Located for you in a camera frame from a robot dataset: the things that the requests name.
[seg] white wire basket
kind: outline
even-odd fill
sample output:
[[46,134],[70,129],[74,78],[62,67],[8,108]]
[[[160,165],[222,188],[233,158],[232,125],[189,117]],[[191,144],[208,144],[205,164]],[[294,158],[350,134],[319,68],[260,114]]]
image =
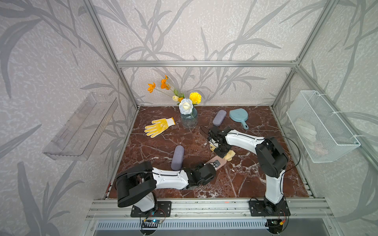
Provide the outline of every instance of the white wire basket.
[[301,91],[286,113],[314,163],[334,162],[361,145],[317,91]]

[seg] brown marble surface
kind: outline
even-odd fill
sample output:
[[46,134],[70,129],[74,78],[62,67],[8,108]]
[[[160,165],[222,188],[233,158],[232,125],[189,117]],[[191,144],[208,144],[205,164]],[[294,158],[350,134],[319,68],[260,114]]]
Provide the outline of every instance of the brown marble surface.
[[[247,134],[262,137],[282,135],[268,106],[197,106],[198,125],[193,129],[182,126],[178,107],[142,107],[117,173],[143,161],[150,161],[159,169],[171,170],[170,165],[177,145],[182,145],[185,149],[183,167],[194,168],[199,163],[207,162],[215,154],[210,151],[206,135],[200,130],[200,125],[211,127],[216,113],[225,110],[227,116],[219,129],[223,130],[229,126],[245,133],[241,124],[231,120],[228,115],[230,110],[237,108],[244,108],[248,112]],[[176,125],[169,127],[155,138],[146,136],[144,127],[150,125],[152,120],[171,117],[174,118]],[[288,153],[283,138],[277,139]],[[236,155],[217,171],[216,178],[207,185],[195,190],[154,190],[157,198],[263,197],[266,185],[265,174],[259,167],[257,156],[236,146],[231,149]],[[288,168],[293,165],[290,157]],[[308,197],[296,168],[285,174],[283,192],[287,197]],[[111,189],[109,198],[117,198],[115,188]]]

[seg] leaf pattern wallpaper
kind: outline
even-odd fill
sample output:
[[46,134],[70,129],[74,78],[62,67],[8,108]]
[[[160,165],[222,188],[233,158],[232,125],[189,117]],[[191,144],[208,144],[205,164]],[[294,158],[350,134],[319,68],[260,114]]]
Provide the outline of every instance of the leaf pattern wallpaper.
[[[325,1],[94,0],[117,60],[294,60]],[[139,105],[173,104],[168,75],[204,105],[271,105],[289,68],[123,68]]]
[[[339,1],[302,62],[312,79],[377,149],[378,1]],[[286,115],[300,90],[294,76],[275,107],[284,132],[300,139]],[[300,146],[306,178],[317,197],[326,197],[344,235],[376,235],[378,173],[358,151],[332,163],[315,164]]]
[[[0,235],[78,235],[136,109],[81,1],[0,0],[0,16]],[[42,154],[89,92],[119,103],[89,159]]]

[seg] yellow flower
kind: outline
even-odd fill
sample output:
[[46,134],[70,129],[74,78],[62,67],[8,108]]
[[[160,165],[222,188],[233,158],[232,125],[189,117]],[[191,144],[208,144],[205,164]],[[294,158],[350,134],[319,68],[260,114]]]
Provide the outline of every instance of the yellow flower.
[[202,96],[199,93],[191,93],[189,99],[192,100],[193,104],[199,104],[201,102]]
[[148,85],[149,85],[150,87],[147,89],[147,91],[150,91],[150,93],[152,93],[152,91],[153,91],[154,88],[156,87],[156,84],[155,84],[155,83],[153,83],[153,84],[149,83]]

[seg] work glove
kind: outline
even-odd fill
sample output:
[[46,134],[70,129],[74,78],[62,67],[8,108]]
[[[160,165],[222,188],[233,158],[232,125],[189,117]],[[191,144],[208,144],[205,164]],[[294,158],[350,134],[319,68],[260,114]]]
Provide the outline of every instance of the work glove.
[[155,138],[159,134],[163,133],[163,131],[168,127],[176,124],[173,120],[173,117],[169,119],[163,118],[159,120],[153,120],[151,123],[153,123],[153,125],[144,127],[144,132],[147,133],[147,136],[151,136],[151,138]]

